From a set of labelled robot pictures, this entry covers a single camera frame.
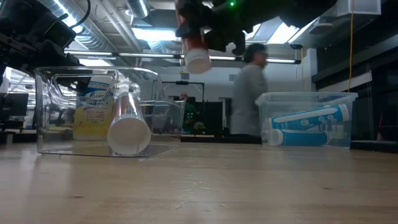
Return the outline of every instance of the wooden table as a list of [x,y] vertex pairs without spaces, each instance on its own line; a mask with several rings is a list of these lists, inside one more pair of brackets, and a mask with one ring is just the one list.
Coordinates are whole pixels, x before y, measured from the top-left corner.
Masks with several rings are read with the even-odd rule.
[[148,159],[0,149],[0,223],[398,222],[398,156],[182,144]]

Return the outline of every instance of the black equipment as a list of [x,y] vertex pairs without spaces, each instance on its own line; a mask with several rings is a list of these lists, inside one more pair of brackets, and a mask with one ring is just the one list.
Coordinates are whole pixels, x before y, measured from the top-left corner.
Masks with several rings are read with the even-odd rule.
[[202,0],[178,0],[177,11],[186,20],[176,31],[177,37],[198,37],[200,29],[209,49],[226,51],[234,43],[235,55],[245,51],[243,31],[252,32],[256,24],[279,16],[287,26],[303,28],[336,4],[337,0],[213,0],[213,8]]
[[[75,56],[64,54],[64,49],[76,37],[72,28],[62,22],[67,17],[68,14],[55,17],[36,0],[2,0],[0,74],[4,73],[6,67],[33,75],[37,67],[79,66]],[[84,91],[90,78],[63,79],[59,84],[71,88],[75,86],[71,85],[74,82],[80,87],[78,91]]]
[[27,113],[28,93],[0,93],[1,129],[22,129],[23,119],[10,119],[12,116],[24,117]]

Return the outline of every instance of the clear plastic bin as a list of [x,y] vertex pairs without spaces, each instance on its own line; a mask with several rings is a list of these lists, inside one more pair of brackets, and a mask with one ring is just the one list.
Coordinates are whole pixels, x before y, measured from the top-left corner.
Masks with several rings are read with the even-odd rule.
[[349,148],[357,93],[265,93],[259,107],[261,138],[269,146]]
[[[151,70],[38,68],[35,80],[39,153],[144,157],[180,144],[185,102],[168,100],[160,77]],[[137,99],[136,106],[139,104],[137,108],[144,120],[141,124],[147,125],[151,134],[146,147],[132,143],[131,151],[120,154],[108,145],[108,131],[115,118],[114,107],[122,95]]]

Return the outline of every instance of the blue and white toothpaste tube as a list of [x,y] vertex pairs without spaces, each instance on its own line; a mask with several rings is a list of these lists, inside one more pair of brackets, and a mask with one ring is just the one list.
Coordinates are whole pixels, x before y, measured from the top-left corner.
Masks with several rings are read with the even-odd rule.
[[321,124],[349,121],[346,105],[329,106],[311,111],[269,118],[270,129],[307,130]]
[[319,131],[271,129],[268,134],[271,146],[324,146],[330,141],[330,134]]

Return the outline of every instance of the yellow cable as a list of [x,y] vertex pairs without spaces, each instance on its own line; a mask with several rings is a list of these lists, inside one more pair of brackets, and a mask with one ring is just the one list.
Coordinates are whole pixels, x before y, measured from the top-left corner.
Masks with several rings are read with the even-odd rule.
[[348,93],[351,88],[351,79],[353,77],[353,42],[354,42],[354,0],[351,0],[351,37],[349,43],[349,79]]
[[301,80],[302,80],[302,89],[304,90],[304,52],[303,52],[303,48],[301,48]]

